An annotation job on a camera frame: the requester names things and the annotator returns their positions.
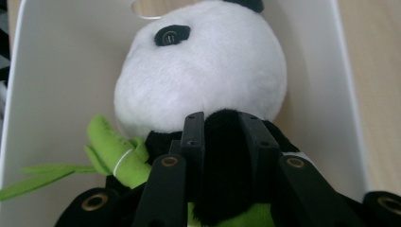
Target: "white plush head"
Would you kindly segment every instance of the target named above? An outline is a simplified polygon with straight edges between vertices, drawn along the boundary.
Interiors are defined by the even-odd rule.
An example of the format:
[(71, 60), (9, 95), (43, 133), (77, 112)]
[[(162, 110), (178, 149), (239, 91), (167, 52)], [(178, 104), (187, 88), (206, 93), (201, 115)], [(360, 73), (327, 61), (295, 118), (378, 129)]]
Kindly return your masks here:
[[(189, 37), (158, 46), (155, 36), (168, 26), (189, 27)], [(195, 112), (207, 117), (234, 109), (272, 120), (286, 87), (285, 58), (263, 17), (239, 4), (205, 1), (171, 11), (137, 33), (114, 106), (128, 136), (146, 137), (182, 131), (185, 117)]]

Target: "brass grommet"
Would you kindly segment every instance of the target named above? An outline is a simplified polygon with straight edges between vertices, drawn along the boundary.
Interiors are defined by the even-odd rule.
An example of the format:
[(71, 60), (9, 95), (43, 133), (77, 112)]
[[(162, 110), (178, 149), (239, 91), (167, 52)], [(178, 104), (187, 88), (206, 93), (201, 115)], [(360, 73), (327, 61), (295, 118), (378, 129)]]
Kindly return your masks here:
[(94, 211), (104, 206), (108, 199), (109, 196), (105, 193), (99, 192), (83, 201), (81, 207), (85, 211)]
[(162, 159), (162, 165), (166, 167), (172, 167), (178, 164), (178, 159), (175, 157), (166, 157)]
[(297, 167), (297, 168), (302, 168), (305, 166), (304, 161), (302, 161), (299, 158), (288, 158), (287, 164), (289, 164), (290, 166), (293, 166), (293, 167)]
[(379, 197), (377, 202), (387, 210), (401, 216), (401, 202), (389, 197)]

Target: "black panda ear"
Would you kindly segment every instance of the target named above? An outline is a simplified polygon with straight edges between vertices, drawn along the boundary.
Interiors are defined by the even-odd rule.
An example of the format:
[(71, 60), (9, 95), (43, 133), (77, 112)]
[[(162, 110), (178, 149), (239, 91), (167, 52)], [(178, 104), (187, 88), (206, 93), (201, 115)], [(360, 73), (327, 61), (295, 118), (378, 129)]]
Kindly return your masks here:
[(262, 12), (265, 9), (262, 0), (224, 0), (224, 2), (236, 3), (255, 12)]

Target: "white bin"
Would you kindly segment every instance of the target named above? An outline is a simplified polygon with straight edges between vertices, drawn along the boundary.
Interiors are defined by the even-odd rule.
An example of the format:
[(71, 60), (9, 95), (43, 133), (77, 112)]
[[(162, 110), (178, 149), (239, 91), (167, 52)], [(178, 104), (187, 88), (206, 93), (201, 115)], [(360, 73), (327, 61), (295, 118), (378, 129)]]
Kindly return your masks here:
[[(265, 0), (264, 15), (288, 60), (279, 126), (339, 192), (369, 189), (337, 1)], [(83, 146), (92, 116), (113, 116), (113, 88), (135, 32), (149, 21), (130, 0), (26, 0), (11, 66), (0, 184), (46, 163), (89, 165)], [(103, 185), (81, 174), (0, 207), (0, 226), (53, 226), (79, 193)]]

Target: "black plush fabric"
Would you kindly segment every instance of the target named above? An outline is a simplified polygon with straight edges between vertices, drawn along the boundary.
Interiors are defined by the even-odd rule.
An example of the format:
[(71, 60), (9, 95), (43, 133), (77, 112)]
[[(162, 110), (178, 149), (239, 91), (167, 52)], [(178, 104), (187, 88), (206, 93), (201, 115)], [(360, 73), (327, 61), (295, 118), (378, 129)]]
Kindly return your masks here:
[(189, 33), (191, 33), (191, 27), (189, 26), (166, 26), (156, 33), (154, 42), (157, 46), (179, 44), (189, 38)]
[(171, 141), (181, 140), (182, 134), (182, 131), (175, 131), (172, 133), (151, 131), (147, 141), (145, 141), (145, 146), (149, 154), (148, 163), (152, 165), (157, 157), (167, 154), (170, 150)]
[(224, 2), (236, 3), (255, 12), (262, 12), (265, 9), (262, 0), (224, 0)]
[(109, 175), (106, 177), (105, 187), (115, 190), (118, 195), (124, 195), (131, 190), (129, 187), (126, 187), (121, 182), (119, 182), (114, 175)]
[(213, 226), (252, 205), (252, 167), (237, 112), (213, 113), (204, 134), (204, 185), (193, 212), (202, 225)]

